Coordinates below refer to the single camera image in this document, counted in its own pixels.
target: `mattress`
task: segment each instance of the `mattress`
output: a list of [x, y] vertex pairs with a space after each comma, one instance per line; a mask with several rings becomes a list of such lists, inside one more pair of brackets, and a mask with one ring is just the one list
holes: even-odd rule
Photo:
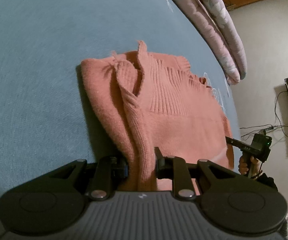
[[[79, 63], [137, 48], [185, 56], [239, 127], [212, 51], [172, 0], [0, 0], [0, 196], [78, 158], [116, 152], [86, 97]], [[240, 152], [235, 151], [237, 169]]]

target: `silver screw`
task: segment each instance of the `silver screw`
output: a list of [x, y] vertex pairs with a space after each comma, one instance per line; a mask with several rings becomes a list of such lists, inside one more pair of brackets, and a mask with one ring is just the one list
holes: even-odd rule
[[194, 195], [194, 192], [190, 189], [181, 189], [178, 194], [181, 196], [181, 197], [184, 197], [184, 198], [189, 198], [189, 197], [192, 197]]
[[98, 199], [104, 198], [104, 197], [106, 197], [106, 195], [107, 195], [107, 193], [104, 190], [99, 190], [99, 189], [93, 190], [91, 193], [91, 196], [93, 198], [98, 198]]

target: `gray ridged panel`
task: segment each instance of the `gray ridged panel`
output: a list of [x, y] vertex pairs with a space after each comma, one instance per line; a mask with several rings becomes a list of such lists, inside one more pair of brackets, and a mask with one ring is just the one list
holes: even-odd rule
[[193, 203], [170, 192], [116, 192], [93, 202], [82, 218], [64, 231], [41, 237], [7, 233], [1, 240], [283, 240], [278, 233], [239, 237], [222, 232]]

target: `orange sweater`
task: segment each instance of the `orange sweater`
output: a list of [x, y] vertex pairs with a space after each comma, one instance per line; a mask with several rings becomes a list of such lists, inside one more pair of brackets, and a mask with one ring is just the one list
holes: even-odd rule
[[169, 190], [156, 181], [154, 147], [187, 163], [208, 159], [234, 167], [229, 121], [204, 78], [190, 72], [184, 57], [138, 51], [85, 59], [82, 77], [93, 110], [125, 155], [129, 177], [120, 190]]

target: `folded blanket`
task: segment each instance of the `folded blanket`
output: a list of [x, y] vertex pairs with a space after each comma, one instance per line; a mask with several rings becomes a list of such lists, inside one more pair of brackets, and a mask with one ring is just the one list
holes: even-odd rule
[[190, 72], [184, 57], [138, 51], [81, 63], [84, 86], [95, 114], [126, 156], [129, 177], [120, 190], [169, 190], [155, 177], [154, 147], [188, 163], [209, 159], [234, 167], [231, 136], [205, 78]]
[[242, 41], [222, 0], [173, 0], [191, 20], [221, 64], [229, 84], [246, 75]]

